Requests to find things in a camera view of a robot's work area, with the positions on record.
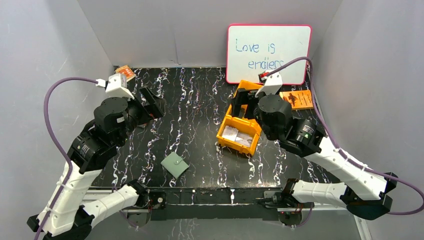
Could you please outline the orange divided bin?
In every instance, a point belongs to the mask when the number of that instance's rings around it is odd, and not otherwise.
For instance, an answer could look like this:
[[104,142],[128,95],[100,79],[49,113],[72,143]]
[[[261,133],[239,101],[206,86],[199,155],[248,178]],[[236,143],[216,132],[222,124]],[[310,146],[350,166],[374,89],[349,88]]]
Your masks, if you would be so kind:
[[253,156],[262,130],[254,119],[243,117],[247,112],[246,104],[240,107],[238,116],[232,116],[232,110],[233,107],[230,105],[217,132],[218,144],[241,154]]

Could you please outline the white cards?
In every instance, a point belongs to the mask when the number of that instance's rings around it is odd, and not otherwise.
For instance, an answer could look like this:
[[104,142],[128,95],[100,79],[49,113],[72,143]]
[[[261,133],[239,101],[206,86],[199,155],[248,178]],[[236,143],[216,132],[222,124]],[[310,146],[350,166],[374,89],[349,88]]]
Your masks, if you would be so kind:
[[247,133],[239,131],[237,128],[232,126],[225,126],[221,135],[224,139],[250,147],[253,142],[253,137]]

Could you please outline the green card holder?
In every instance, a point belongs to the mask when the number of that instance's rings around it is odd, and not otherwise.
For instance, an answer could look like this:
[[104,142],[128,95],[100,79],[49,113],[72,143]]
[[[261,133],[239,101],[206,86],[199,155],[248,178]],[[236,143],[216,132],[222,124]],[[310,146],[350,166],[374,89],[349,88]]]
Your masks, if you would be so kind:
[[175,178],[178,179],[189,165],[175,151],[172,151],[162,161],[161,165]]

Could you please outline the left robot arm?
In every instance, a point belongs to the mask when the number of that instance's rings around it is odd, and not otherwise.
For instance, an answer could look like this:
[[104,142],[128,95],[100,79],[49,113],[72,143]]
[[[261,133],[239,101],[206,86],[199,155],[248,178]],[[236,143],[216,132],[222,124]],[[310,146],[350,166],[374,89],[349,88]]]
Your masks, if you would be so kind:
[[146,100],[109,97],[93,112],[72,142],[64,171],[44,210],[28,218],[27,225],[46,240],[84,240],[98,223],[127,207],[145,208],[151,203],[149,190],[137,180],[101,199],[84,204],[93,181],[109,160],[125,145],[134,130],[165,114],[166,102],[147,87],[140,92]]

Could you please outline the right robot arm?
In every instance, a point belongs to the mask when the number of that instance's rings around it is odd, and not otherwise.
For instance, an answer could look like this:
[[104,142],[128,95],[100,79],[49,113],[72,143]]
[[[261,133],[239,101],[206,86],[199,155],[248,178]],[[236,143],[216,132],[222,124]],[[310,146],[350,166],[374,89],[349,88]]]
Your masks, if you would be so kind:
[[231,100],[231,115],[255,120],[266,138],[277,141],[289,153],[313,162],[338,178],[339,183],[313,183],[290,178],[278,196],[261,203],[270,208],[295,207],[303,203],[321,203],[347,209],[365,220],[375,220],[390,212],[388,192],[396,182],[367,172],[357,160],[341,156],[323,127],[308,119],[293,117],[291,105],[277,94],[238,89]]

